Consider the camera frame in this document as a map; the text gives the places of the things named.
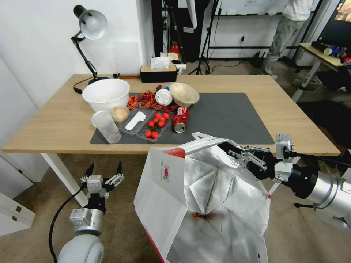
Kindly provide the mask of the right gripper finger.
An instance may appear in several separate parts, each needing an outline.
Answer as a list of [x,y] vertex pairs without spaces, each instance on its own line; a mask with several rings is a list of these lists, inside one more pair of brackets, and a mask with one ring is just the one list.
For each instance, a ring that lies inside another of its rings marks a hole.
[[233,157],[239,156],[244,153],[252,153],[257,158],[268,158],[272,156],[272,153],[267,148],[262,148],[258,146],[233,146],[231,144],[219,144],[219,148],[226,152],[226,154]]
[[233,164],[241,165],[243,167],[246,167],[247,169],[249,169],[249,166],[254,165],[263,171],[267,170],[266,162],[257,158],[254,155],[236,155],[234,157],[230,156],[230,159],[232,160]]

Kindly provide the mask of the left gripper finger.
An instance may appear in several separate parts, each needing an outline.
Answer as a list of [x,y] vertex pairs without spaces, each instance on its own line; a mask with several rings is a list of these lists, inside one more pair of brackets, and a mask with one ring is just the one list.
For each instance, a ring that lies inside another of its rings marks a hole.
[[120,185],[124,180],[124,175],[122,172],[122,161],[119,161],[117,173],[111,178],[103,179],[103,196],[109,196],[109,193],[113,191],[118,185]]
[[94,170],[94,163],[91,163],[91,165],[87,168],[85,175],[80,178],[80,182],[81,182],[80,188],[81,189],[87,188],[87,180],[92,175],[93,170]]

